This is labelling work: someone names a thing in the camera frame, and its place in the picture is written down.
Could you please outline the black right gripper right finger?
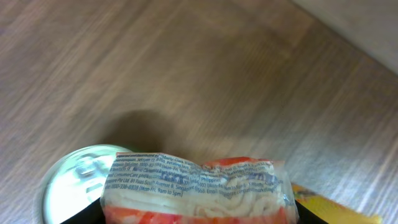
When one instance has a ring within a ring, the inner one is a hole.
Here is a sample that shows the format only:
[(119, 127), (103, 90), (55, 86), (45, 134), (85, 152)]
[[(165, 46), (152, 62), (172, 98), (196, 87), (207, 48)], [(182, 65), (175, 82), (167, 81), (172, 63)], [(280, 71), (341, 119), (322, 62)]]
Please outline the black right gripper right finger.
[(297, 222), (298, 224), (327, 224), (327, 222), (322, 220), (320, 217), (316, 216), (314, 213), (305, 208), (298, 201), (295, 201), (295, 203), (299, 215), (299, 220)]

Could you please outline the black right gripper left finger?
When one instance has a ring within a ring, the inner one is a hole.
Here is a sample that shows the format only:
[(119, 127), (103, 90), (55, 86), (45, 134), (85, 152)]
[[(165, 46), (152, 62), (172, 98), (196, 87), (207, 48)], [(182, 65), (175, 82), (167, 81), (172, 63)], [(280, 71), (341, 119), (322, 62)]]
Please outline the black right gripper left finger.
[(100, 198), (95, 200), (82, 211), (72, 216), (62, 224), (105, 224), (105, 215), (103, 213)]

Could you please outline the yellow capped bottle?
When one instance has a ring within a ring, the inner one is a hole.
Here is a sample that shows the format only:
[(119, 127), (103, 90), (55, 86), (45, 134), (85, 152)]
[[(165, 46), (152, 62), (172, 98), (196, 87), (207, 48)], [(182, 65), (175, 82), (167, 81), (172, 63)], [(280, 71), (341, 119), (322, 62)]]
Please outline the yellow capped bottle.
[(292, 184), (295, 201), (301, 203), (316, 216), (327, 223), (337, 224), (381, 224), (382, 218), (373, 215), (366, 216), (336, 203), (322, 195), (306, 189), (297, 184)]

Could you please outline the silver tin can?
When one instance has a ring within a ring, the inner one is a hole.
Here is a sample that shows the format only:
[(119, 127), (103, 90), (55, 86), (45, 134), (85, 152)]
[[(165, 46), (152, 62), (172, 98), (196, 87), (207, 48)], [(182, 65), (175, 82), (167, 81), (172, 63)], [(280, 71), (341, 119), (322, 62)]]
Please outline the silver tin can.
[(109, 170), (119, 152), (130, 150), (99, 144), (73, 151), (58, 160), (44, 175), (35, 205), (38, 223), (63, 223), (82, 211), (88, 222), (101, 219), (99, 202)]

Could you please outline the small red carton box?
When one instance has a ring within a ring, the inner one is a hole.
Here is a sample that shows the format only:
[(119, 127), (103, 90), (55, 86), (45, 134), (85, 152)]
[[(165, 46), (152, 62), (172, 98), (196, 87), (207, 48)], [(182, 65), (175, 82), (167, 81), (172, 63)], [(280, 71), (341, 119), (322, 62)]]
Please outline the small red carton box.
[(107, 223), (297, 223), (282, 162), (235, 157), (203, 165), (119, 153), (100, 198)]

